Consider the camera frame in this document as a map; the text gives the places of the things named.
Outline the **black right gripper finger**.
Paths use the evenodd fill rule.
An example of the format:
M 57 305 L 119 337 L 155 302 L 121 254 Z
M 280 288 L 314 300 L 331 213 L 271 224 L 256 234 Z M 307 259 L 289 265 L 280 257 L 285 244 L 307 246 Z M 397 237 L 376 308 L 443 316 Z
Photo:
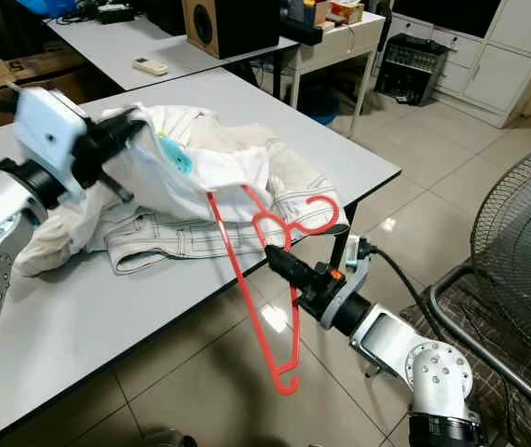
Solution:
M 271 271 L 287 282 L 306 281 L 306 264 L 290 251 L 266 251 L 265 257 Z
M 311 273 L 311 267 L 307 263 L 278 244 L 268 244 L 265 247 L 265 257 L 275 273 Z

